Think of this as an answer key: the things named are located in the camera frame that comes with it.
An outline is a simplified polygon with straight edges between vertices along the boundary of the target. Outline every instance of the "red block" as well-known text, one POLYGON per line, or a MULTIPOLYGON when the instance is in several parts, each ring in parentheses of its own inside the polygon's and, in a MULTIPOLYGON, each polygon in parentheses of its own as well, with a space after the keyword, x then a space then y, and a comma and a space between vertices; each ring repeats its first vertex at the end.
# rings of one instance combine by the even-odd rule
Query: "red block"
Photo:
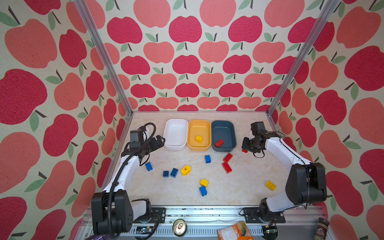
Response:
POLYGON ((231 169, 231 167, 228 165, 227 162, 223 163, 223 168, 224 168, 224 170, 225 170, 227 173, 232 172, 232 169, 231 169))
POLYGON ((215 143, 215 147, 220 147, 223 144, 224 144, 224 141, 220 139, 217 143, 215 143))
POLYGON ((232 154, 228 153, 228 155, 224 158, 224 162, 229 162, 229 160, 231 160, 232 158, 232 154))

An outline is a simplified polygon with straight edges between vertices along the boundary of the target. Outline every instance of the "dark blue block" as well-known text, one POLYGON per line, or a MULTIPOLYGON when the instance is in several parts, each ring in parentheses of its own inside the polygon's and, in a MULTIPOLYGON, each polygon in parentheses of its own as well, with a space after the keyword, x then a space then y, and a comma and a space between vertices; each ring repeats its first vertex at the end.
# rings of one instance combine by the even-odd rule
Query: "dark blue block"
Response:
POLYGON ((170 174, 171 177, 176 177, 178 171, 179 171, 179 170, 177 170, 176 168, 174 168, 174 169, 172 170, 172 173, 170 174))
POLYGON ((147 170, 148 171, 151 171, 153 168, 152 168, 152 165, 151 165, 151 163, 149 162, 149 163, 146 163, 145 164, 145 167, 147 168, 147 170))
POLYGON ((200 193, 201 193, 201 196, 203 196, 204 197, 204 195, 206 195, 207 194, 207 190, 205 189, 205 187, 204 186, 202 186, 201 188, 199 188, 200 189, 200 193))
POLYGON ((211 157, 209 155, 205 156, 205 163, 210 163, 211 162, 211 157))

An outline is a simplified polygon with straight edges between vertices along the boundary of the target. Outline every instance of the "yellow block in bin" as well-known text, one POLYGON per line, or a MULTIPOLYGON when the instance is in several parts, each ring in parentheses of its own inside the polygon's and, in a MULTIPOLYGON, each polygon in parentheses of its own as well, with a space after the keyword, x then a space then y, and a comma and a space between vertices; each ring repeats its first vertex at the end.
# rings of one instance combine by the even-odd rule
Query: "yellow block in bin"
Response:
POLYGON ((182 174, 183 176, 188 175, 190 172, 191 172, 191 167, 190 167, 189 165, 186 165, 186 166, 184 166, 184 167, 181 169, 181 174, 182 174))
POLYGON ((269 189, 271 189, 272 191, 275 190, 276 188, 276 185, 274 185, 272 182, 270 181, 267 181, 267 183, 265 184, 265 186, 269 189))
POLYGON ((208 181, 207 180, 205 180, 205 179, 201 179, 201 182, 200 182, 200 184, 202 185, 202 186, 204 186, 204 187, 208 187, 208 181))
POLYGON ((203 142, 203 137, 202 136, 199 136, 199 135, 197 135, 197 137, 196 137, 196 142, 199 142, 199 143, 202 143, 203 142))

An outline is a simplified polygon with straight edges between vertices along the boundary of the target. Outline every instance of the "apple print fabric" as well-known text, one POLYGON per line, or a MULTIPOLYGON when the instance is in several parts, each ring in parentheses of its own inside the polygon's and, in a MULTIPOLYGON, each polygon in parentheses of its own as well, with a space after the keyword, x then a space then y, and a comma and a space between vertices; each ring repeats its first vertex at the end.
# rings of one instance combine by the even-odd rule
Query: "apple print fabric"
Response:
MULTIPOLYGON (((99 34, 119 52, 114 68, 134 111, 265 111, 320 13, 307 10, 311 0, 98 3, 99 34)), ((318 51, 330 35, 333 24, 318 51)), ((304 62, 297 81, 308 74, 304 62)))
MULTIPOLYGON (((104 5, 86 2, 106 26, 104 5)), ((1 1, 0 27, 0 239, 73 240, 126 110, 73 1, 1 1)))
POLYGON ((384 239, 383 7, 341 1, 304 60, 309 74, 298 71, 276 108, 284 141, 326 167, 328 198, 317 205, 337 239, 384 239))

